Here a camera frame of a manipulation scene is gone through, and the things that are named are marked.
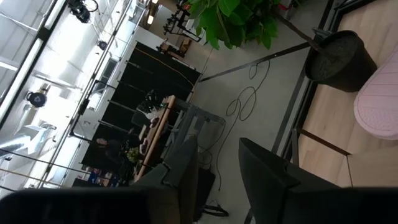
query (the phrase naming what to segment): glass wall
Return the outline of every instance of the glass wall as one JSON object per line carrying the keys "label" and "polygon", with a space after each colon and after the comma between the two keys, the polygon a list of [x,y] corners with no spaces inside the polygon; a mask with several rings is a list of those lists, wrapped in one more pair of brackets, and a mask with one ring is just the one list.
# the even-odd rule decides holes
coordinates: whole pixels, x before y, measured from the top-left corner
{"label": "glass wall", "polygon": [[[25,3],[23,8],[15,7],[18,1]],[[52,164],[68,167],[81,144],[68,137],[68,127],[87,86],[93,78],[107,83],[114,75],[144,13],[143,8],[136,9],[135,0],[96,0],[98,10],[83,23],[65,0],[18,1],[0,0],[0,13],[5,15],[0,17],[0,30],[8,36],[0,37],[0,78],[13,77],[4,85],[8,92],[0,105],[0,144],[18,143],[11,153],[0,153],[0,185],[5,187],[0,197],[10,190],[62,184],[68,170]],[[28,17],[30,11],[38,15],[35,22]],[[29,27],[21,24],[24,21],[31,21]],[[6,29],[6,23],[26,36],[14,48],[10,40],[16,34]],[[29,47],[19,46],[27,43]],[[96,109],[104,91],[95,87],[90,109]]]}

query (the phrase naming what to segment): ceiling light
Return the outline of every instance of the ceiling light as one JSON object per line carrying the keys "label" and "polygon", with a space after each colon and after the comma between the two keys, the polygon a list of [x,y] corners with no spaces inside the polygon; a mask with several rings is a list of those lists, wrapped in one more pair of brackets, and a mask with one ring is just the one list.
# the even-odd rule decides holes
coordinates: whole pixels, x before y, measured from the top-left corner
{"label": "ceiling light", "polygon": [[154,21],[154,17],[153,16],[149,16],[148,17],[148,24],[152,24],[153,21]]}

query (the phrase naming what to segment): small plant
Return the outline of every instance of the small plant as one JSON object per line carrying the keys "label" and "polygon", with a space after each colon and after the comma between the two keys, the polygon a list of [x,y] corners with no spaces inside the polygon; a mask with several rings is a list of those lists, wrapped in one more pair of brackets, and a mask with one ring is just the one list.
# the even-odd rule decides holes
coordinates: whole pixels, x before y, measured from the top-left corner
{"label": "small plant", "polygon": [[198,18],[197,35],[206,30],[206,40],[219,49],[218,41],[227,48],[240,47],[243,42],[257,40],[270,49],[272,38],[278,37],[276,19],[305,39],[316,51],[330,60],[335,57],[326,53],[311,37],[305,35],[291,22],[275,13],[280,0],[188,0],[191,18]]}
{"label": "small plant", "polygon": [[139,148],[138,147],[130,148],[130,150],[127,152],[126,155],[130,162],[133,163],[138,162],[140,158]]}

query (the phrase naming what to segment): grey floor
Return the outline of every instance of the grey floor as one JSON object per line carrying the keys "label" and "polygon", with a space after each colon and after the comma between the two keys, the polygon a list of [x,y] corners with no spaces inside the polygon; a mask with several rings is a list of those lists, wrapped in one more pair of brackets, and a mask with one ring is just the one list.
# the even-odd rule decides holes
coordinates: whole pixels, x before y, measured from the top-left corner
{"label": "grey floor", "polygon": [[[309,1],[308,4],[303,5],[297,11],[291,21],[306,34],[313,35],[311,28],[318,26],[326,2],[327,0]],[[185,62],[196,67],[199,71],[205,68],[203,77],[208,77],[303,42],[287,27],[279,26],[279,38],[273,41],[270,50],[257,45],[255,42],[247,43],[233,50],[227,49],[223,44],[220,44],[219,50],[213,50],[210,45],[202,46],[193,43]],[[192,103],[222,116],[226,120],[226,131],[220,141],[210,150],[213,155],[211,165],[204,167],[210,168],[212,173],[216,174],[216,181],[208,198],[208,203],[214,205],[218,202],[230,214],[228,218],[204,215],[200,223],[243,223],[250,206],[239,171],[239,138],[249,138],[268,150],[272,148],[308,50],[300,50],[271,61],[268,76],[257,91],[257,103],[254,105],[252,115],[245,121],[238,120],[236,122],[220,152],[218,159],[218,167],[222,176],[220,191],[218,191],[219,175],[216,170],[217,153],[236,119],[236,114],[226,116],[226,109],[244,88],[247,86],[256,88],[258,86],[266,73],[268,62],[258,66],[257,76],[252,80],[248,78],[249,69],[244,68],[197,85]],[[245,102],[250,94],[250,91],[246,92],[241,96],[241,100]],[[242,116],[248,114],[252,104],[253,101],[248,103],[248,110],[243,111]],[[207,124],[200,134],[199,144],[203,147],[210,146],[219,136],[221,129],[222,126],[219,124]],[[210,161],[211,156],[206,155],[204,160]]]}

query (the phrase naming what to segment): wooden floor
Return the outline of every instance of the wooden floor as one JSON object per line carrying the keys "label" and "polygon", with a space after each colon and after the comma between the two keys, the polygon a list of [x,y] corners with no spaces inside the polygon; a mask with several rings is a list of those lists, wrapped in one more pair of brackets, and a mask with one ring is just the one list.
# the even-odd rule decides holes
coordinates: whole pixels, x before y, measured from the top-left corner
{"label": "wooden floor", "polygon": [[[357,32],[373,60],[382,65],[398,43],[398,0],[378,0],[346,14],[340,30]],[[303,128],[353,154],[374,153],[384,148],[398,152],[398,141],[375,138],[356,122],[353,110],[356,94],[319,85]],[[351,185],[344,156],[305,136],[299,138],[299,149],[302,168],[340,186]],[[398,162],[398,154],[394,152],[391,156],[394,155]],[[351,167],[354,164],[350,163],[350,168],[360,175],[361,169]],[[353,185],[370,186],[375,181],[380,180],[366,182],[362,178]],[[398,186],[394,181],[383,184]]]}

